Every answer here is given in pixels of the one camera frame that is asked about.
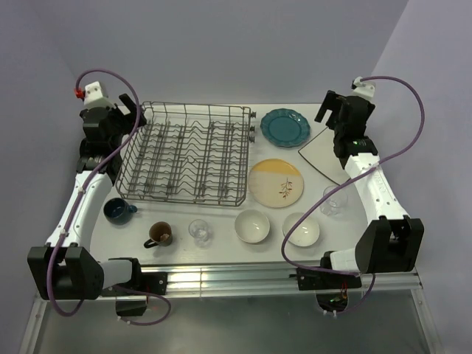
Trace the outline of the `dark blue mug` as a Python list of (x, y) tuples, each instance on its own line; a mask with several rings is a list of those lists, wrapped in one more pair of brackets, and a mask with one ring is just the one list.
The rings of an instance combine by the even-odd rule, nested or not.
[(129, 204), (122, 198), (112, 198), (103, 206), (106, 220), (118, 226), (128, 223), (137, 211), (136, 206)]

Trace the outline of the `clear glass mug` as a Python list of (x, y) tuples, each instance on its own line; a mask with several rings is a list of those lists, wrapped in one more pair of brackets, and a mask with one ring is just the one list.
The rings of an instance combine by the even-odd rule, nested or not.
[(320, 206), (321, 213), (326, 216), (340, 216), (346, 209), (348, 196), (340, 190), (327, 198)]

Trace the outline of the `brown mug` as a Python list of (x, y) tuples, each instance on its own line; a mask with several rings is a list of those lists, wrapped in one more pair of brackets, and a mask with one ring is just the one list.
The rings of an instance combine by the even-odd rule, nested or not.
[(171, 226), (160, 221), (153, 224), (148, 232), (148, 239), (144, 242), (143, 246), (146, 249), (151, 249), (156, 246), (169, 246), (173, 242), (173, 233)]

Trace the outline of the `clear drinking glass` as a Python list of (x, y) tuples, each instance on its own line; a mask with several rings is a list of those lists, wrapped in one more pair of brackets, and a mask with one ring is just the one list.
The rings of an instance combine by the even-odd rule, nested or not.
[(197, 247), (205, 249), (210, 246), (213, 238), (213, 231), (205, 220), (193, 220), (189, 225), (188, 231)]

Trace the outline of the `cream bowl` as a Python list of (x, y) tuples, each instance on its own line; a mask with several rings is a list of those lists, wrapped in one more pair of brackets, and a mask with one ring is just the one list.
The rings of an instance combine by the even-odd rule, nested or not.
[(270, 222), (267, 216), (256, 209), (242, 211), (235, 218), (235, 232), (245, 243), (260, 243), (270, 232)]

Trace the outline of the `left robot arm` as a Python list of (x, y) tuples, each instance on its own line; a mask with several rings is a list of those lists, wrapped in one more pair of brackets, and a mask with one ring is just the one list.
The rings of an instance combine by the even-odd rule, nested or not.
[(89, 252), (94, 225), (122, 166), (122, 157), (115, 150), (134, 127), (147, 122), (127, 94), (119, 99), (128, 113), (110, 103), (80, 112), (85, 136), (71, 197), (45, 244), (32, 247), (27, 255), (42, 299), (96, 299), (115, 285), (126, 294), (136, 294), (144, 285), (137, 259), (119, 257), (99, 262)]

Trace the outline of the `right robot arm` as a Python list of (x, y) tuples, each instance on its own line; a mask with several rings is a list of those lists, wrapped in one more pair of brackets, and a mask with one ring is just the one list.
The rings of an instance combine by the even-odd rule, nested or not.
[(333, 152), (355, 185), (367, 217), (367, 228), (356, 245), (329, 251), (319, 269), (321, 283), (336, 287), (345, 273), (409, 272), (414, 268), (424, 226), (411, 218), (395, 197), (380, 165), (378, 150), (365, 134), (375, 106), (359, 96), (328, 91), (315, 120), (334, 132)]

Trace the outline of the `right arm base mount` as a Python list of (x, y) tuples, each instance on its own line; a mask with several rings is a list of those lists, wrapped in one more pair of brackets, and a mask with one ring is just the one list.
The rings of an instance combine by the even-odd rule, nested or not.
[(362, 286), (359, 277), (309, 271), (302, 268), (297, 268), (293, 277), (296, 277), (300, 291), (330, 291), (330, 293), (316, 296), (319, 306), (329, 312), (344, 311), (349, 302), (347, 291)]

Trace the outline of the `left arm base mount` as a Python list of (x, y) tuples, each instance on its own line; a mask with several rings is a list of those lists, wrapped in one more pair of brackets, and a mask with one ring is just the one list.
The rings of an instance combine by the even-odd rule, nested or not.
[(167, 272), (144, 272), (137, 281), (104, 289), (101, 297), (115, 300), (115, 311), (119, 317), (131, 321), (151, 321), (152, 315), (161, 316), (169, 311), (168, 301), (164, 297), (167, 283)]

